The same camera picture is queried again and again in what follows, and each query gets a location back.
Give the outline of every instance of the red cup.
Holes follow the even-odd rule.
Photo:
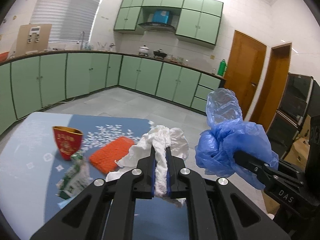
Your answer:
[[[83,133],[74,128],[53,126],[54,139],[63,159],[70,161],[71,155],[80,149]]]

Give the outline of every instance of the window blind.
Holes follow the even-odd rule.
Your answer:
[[[30,23],[52,24],[49,41],[88,42],[100,0],[37,0]]]

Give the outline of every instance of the metal screw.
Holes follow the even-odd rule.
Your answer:
[[[220,178],[220,179],[218,179],[218,183],[220,185],[227,185],[228,184],[228,180],[226,178]]]
[[[190,173],[190,170],[188,168],[182,168],[180,170],[180,172],[183,174],[183,175],[188,175]]]
[[[93,184],[97,187],[100,187],[104,184],[104,180],[103,179],[96,179]]]
[[[142,170],[140,170],[140,169],[133,169],[131,172],[132,172],[133,175],[140,175],[140,174],[142,173]]]

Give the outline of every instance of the green thermos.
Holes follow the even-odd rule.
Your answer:
[[[223,60],[220,62],[220,66],[219,66],[217,75],[223,76],[223,74],[224,74],[224,72],[225,72],[226,70],[227,70],[227,63],[226,63],[226,61],[223,59]]]

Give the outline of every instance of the blue plastic bag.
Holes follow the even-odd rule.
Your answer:
[[[264,189],[257,175],[237,165],[233,154],[242,150],[278,169],[278,155],[271,150],[268,137],[260,124],[244,122],[236,95],[219,88],[208,94],[207,123],[196,146],[196,164],[205,174],[229,177],[237,173],[256,189]]]

